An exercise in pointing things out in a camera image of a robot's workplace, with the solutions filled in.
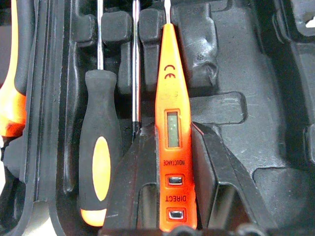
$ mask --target black plastic tool case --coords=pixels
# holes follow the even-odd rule
[[[155,162],[149,144],[154,144],[162,3],[142,1],[144,128],[131,145],[131,4],[105,2],[105,68],[118,75],[123,163],[136,153],[134,168],[149,170]],[[203,232],[183,228],[170,235],[313,235],[315,28],[305,23],[315,15],[314,2],[174,0],[172,5],[195,122],[194,177]],[[12,184],[1,196],[0,234],[20,235],[49,213],[58,235],[96,235],[99,229],[83,222],[78,206],[85,72],[96,68],[96,1],[35,1],[35,12],[28,124],[4,152],[4,159],[12,160],[6,171]],[[119,187],[138,192],[120,196],[126,201],[118,202],[118,213],[99,235],[162,235],[147,230],[156,224],[145,202],[154,196],[155,173],[135,172],[129,179],[133,186],[124,177],[117,176]],[[153,185],[143,188],[148,182]],[[107,230],[106,224],[119,230]]]

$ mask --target black and orange handle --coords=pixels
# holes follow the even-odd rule
[[[160,172],[159,227],[197,227],[190,103],[174,26],[163,27],[156,96]]]
[[[122,136],[115,110],[116,74],[86,73],[88,106],[80,137],[79,198],[82,218],[103,226],[113,175],[122,158]]]
[[[34,36],[34,2],[12,0],[12,40],[8,74],[0,89],[0,135],[22,135],[26,122],[26,89]]]

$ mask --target screwdriver handle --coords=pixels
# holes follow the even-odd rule
[[[79,153],[79,198],[82,218],[102,226],[115,169],[122,158],[122,136],[115,110],[116,74],[105,70],[86,73],[88,106]]]
[[[26,89],[34,36],[34,2],[11,1],[10,66],[0,89],[0,135],[22,135],[26,122]]]

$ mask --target screwdriver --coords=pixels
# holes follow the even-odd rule
[[[88,105],[79,149],[79,200],[83,220],[103,226],[114,171],[122,158],[122,136],[114,103],[116,74],[104,69],[101,17],[103,0],[97,0],[97,70],[85,81]]]
[[[189,97],[171,24],[171,2],[164,1],[163,26],[156,96],[156,129],[160,173],[159,227],[165,232],[179,225],[197,226],[192,173]]]
[[[140,0],[132,2],[133,40],[132,40],[132,140],[141,128],[141,74],[139,40]]]
[[[34,2],[11,1],[10,66],[0,89],[0,135],[19,137],[26,122],[26,89],[34,36]]]

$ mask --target ce mark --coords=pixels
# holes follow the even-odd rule
[[[166,71],[166,69],[168,68],[168,67],[171,67],[171,68],[173,68],[173,70],[175,70],[175,66],[173,66],[173,65],[167,65],[165,68],[164,68],[164,71]],[[168,73],[165,77],[164,77],[164,79],[166,79],[166,78],[176,78],[176,76],[173,74],[173,73]]]

